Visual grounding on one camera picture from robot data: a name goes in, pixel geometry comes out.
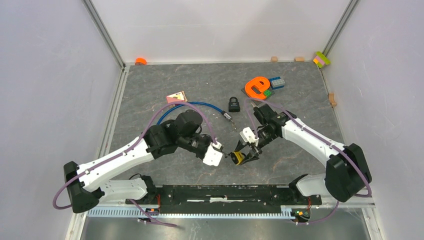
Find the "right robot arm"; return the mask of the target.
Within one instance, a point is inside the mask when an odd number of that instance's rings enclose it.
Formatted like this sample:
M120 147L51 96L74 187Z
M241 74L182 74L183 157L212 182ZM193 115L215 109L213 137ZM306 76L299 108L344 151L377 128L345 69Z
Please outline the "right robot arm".
M258 160L266 145L282 138L301 147L325 167L325 173L304 174L289 184L288 196L293 203L302 204L313 195L330 195L343 203L353 196L372 196L372 176L360 146L334 141L309 128L293 113L277 113L268 104L254 107L253 114L260 125L240 132L240 140L229 154L236 165Z

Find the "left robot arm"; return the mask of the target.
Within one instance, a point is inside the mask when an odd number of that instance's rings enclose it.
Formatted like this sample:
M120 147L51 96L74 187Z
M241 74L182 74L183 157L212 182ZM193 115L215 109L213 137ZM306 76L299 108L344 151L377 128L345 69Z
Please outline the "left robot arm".
M211 128L204 114L194 109L180 113L176 119L149 125L123 147L88 163L70 161L63 166L66 190L75 214L87 212L101 202L142 200L153 203L157 190L149 176L115 180L117 175L141 164L173 154L178 148L193 153L209 166L218 166L222 144L213 133L204 134L202 123Z

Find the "yellow padlock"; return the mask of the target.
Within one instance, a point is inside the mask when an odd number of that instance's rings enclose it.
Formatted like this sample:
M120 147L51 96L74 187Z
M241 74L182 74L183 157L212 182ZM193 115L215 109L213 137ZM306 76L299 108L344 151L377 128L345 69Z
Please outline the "yellow padlock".
M234 162L235 165L239 166L241 165L246 158L246 155L242 153L241 151L233 151L229 154L231 160Z

